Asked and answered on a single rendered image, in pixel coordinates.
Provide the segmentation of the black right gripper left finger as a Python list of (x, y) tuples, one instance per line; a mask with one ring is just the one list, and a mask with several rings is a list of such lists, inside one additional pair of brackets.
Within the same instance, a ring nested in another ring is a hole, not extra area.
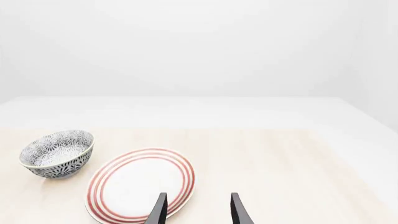
[(144, 224), (165, 224), (167, 219), (167, 194), (162, 192)]

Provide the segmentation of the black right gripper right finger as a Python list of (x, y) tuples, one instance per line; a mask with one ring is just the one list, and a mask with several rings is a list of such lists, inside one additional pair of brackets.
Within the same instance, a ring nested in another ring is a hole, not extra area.
[(230, 210), (233, 224), (254, 224), (236, 192), (231, 194)]

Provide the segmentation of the white plate with red rings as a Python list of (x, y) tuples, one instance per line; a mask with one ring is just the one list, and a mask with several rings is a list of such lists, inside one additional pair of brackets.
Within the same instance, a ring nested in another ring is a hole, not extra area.
[(103, 164), (88, 182), (85, 207), (100, 224), (143, 224), (159, 195), (167, 216), (178, 212), (195, 189), (195, 170), (180, 152), (140, 149)]

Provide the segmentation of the black and white patterned bowl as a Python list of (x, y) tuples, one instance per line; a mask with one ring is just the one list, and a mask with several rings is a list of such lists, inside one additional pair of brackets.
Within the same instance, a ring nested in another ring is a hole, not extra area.
[(68, 178), (80, 171), (91, 157), (94, 137), (84, 130), (66, 130), (29, 143), (19, 162), (33, 174), (46, 179)]

